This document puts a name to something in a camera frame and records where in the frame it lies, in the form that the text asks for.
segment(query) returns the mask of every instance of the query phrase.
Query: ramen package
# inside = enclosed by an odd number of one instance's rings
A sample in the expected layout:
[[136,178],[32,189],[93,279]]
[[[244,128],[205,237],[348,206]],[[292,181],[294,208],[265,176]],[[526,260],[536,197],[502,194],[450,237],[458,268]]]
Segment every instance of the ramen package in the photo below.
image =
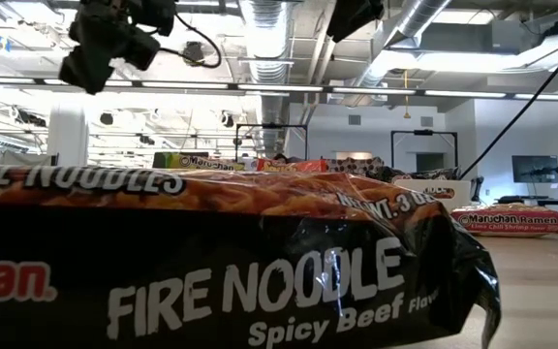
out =
[[536,238],[558,233],[558,212],[541,206],[467,206],[455,209],[451,216],[481,236]]
[[379,157],[367,160],[347,158],[345,160],[325,160],[329,172],[339,172],[351,175],[377,174],[385,164]]
[[186,170],[220,170],[243,171],[244,165],[229,161],[208,159],[202,156],[184,155],[180,153],[156,153],[154,166],[160,169],[186,169]]
[[262,172],[326,172],[325,160],[301,161],[286,164],[281,161],[258,159],[258,171]]
[[498,287],[440,203],[377,180],[0,167],[2,344],[373,349],[476,303],[486,348]]
[[401,170],[383,166],[378,173],[368,173],[368,176],[387,183],[393,183],[397,179],[437,179],[437,180],[458,180],[462,172],[460,168],[440,169],[432,171],[422,171],[417,173],[405,173]]

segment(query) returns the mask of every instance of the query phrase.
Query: noodle package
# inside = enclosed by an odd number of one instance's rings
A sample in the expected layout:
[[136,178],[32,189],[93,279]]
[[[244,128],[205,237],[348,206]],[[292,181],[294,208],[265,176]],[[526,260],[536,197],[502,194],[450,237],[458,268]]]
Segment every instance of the noodle package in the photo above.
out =
[[165,162],[163,169],[184,170],[219,170],[219,171],[243,171],[244,165],[222,160],[211,160],[206,157],[195,155],[184,155],[178,153],[161,153],[160,159]]
[[433,198],[350,174],[0,167],[0,343],[381,348],[501,317]]
[[258,171],[262,172],[326,172],[325,160],[301,161],[285,164],[275,160],[258,159]]
[[541,206],[466,206],[455,209],[451,216],[478,236],[538,238],[558,233],[558,212]]

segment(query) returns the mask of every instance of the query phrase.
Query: ceiling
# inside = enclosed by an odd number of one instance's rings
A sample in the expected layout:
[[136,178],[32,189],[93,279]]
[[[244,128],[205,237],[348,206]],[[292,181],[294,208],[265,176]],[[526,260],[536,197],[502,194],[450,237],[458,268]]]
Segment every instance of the ceiling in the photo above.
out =
[[[68,38],[68,27],[73,21],[77,4],[75,0],[49,2],[56,13],[50,11],[38,0],[25,4],[23,8],[26,20],[43,22],[43,24],[17,24],[0,19],[1,38],[7,38],[10,46],[0,56],[0,76],[31,77],[56,79],[59,66],[64,56],[75,46]],[[194,1],[180,1],[187,5]],[[397,14],[401,1],[388,0],[390,10],[386,17]],[[228,1],[231,7],[235,3]],[[318,30],[325,19],[326,0],[306,0],[294,7],[290,45],[290,58],[294,64],[290,69],[290,83],[307,82],[307,74],[312,63],[312,55],[318,40]],[[558,0],[535,1],[484,1],[455,0],[437,19],[439,22],[471,21],[471,24],[485,24],[493,15],[501,16],[546,16],[558,12]],[[160,52],[151,67],[139,71],[124,63],[114,60],[111,65],[116,68],[112,79],[152,79],[152,80],[189,80],[189,81],[250,81],[249,63],[242,61],[247,57],[245,27],[239,16],[219,16],[203,14],[182,14],[182,17],[212,38],[222,50],[225,61],[218,68],[208,70],[189,67],[175,55]],[[358,77],[371,60],[370,40],[377,27],[372,22],[359,29],[347,40],[337,44],[325,70],[323,83],[331,80],[353,79]],[[196,34],[185,30],[176,22],[171,35],[167,38],[157,37],[162,47],[182,50],[187,42],[198,41]],[[212,47],[204,46],[206,60],[213,61]],[[427,87],[435,89],[492,89],[484,82],[492,74],[445,73],[423,70],[408,70],[409,87]],[[516,83],[514,90],[533,91],[536,79],[544,79],[546,73],[504,76]],[[389,87],[404,87],[406,77],[388,74],[384,82]],[[58,99],[80,98],[80,93],[63,93],[38,89],[0,88],[0,130],[22,131],[38,130],[41,135],[22,135],[9,133],[0,135],[25,144],[30,151],[45,151],[47,129],[15,121],[11,107],[35,113],[48,122],[52,103]],[[208,149],[211,153],[218,150],[221,156],[233,157],[233,129],[225,128],[220,121],[227,111],[236,122],[255,123],[256,96],[203,96],[186,94],[141,94],[128,92],[104,92],[97,96],[84,96],[83,103],[92,104],[97,110],[112,112],[120,120],[111,126],[103,125],[98,117],[92,120],[90,132],[90,163],[117,164],[120,166],[148,166],[151,154],[157,147],[165,149]],[[301,96],[292,96],[298,100]],[[394,108],[404,103],[404,97],[389,98],[387,106]],[[453,101],[446,98],[411,98],[411,105],[435,106],[447,108]],[[117,132],[119,136],[105,135]],[[154,134],[155,145],[143,144],[135,134]],[[157,133],[171,136],[161,137]],[[187,135],[199,134],[204,137],[187,139]],[[244,152],[255,154],[256,130],[252,130],[253,140],[245,140]]]

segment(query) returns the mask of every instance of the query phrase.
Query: wall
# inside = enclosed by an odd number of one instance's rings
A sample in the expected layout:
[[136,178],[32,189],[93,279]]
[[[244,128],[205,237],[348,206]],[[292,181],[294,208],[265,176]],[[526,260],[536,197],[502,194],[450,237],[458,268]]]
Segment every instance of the wall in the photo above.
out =
[[[466,169],[525,105],[523,101],[469,101],[446,114],[446,124],[459,133],[460,164]],[[513,155],[558,157],[558,103],[535,103],[467,178],[484,177],[480,197],[487,204],[506,195],[546,195],[558,199],[558,185],[514,183]]]
[[[309,124],[309,158],[321,156],[335,158],[336,151],[368,151],[380,156],[390,165],[390,131],[413,131],[423,129],[420,126],[422,116],[433,116],[433,130],[445,131],[445,115],[438,113],[434,107],[410,107],[410,119],[404,118],[405,109],[392,111],[385,107],[358,107],[349,109],[345,106],[319,105]],[[297,124],[302,114],[301,104],[290,105],[291,123]],[[348,125],[348,115],[361,115],[361,125]],[[398,143],[403,135],[395,135]],[[395,167],[405,171],[416,169],[417,153],[446,153],[446,161],[452,166],[453,148],[439,136],[409,135],[395,148]],[[304,141],[291,131],[287,137],[286,153],[289,156],[304,157]]]
[[[464,171],[477,158],[476,125],[475,125],[475,100],[470,100],[445,114],[445,125],[448,131],[457,132],[458,161]],[[467,179],[478,175],[478,169],[471,170]]]

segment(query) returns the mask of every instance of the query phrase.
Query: silver ductwork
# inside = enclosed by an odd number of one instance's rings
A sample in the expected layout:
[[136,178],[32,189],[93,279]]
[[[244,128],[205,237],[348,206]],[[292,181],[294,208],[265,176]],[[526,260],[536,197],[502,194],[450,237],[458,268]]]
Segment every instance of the silver ductwork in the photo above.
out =
[[408,46],[418,47],[419,36],[432,23],[434,18],[445,9],[449,2],[451,0],[405,1],[402,6],[402,12],[393,19],[393,26],[389,30],[383,30],[378,38],[378,46],[381,48],[380,53],[355,81],[354,86],[378,86],[387,72],[394,68],[392,62],[395,60],[392,56],[396,53],[385,48],[415,37],[417,39],[412,40]]
[[[290,2],[273,0],[240,0],[240,9],[245,20],[247,53],[250,57],[281,59],[288,58],[289,23],[292,13]],[[271,61],[251,62],[251,78],[255,83],[286,83],[288,66]],[[283,109],[283,97],[261,96],[257,107],[260,123],[285,124],[288,120]],[[280,148],[276,132],[263,132],[263,147],[270,154]]]

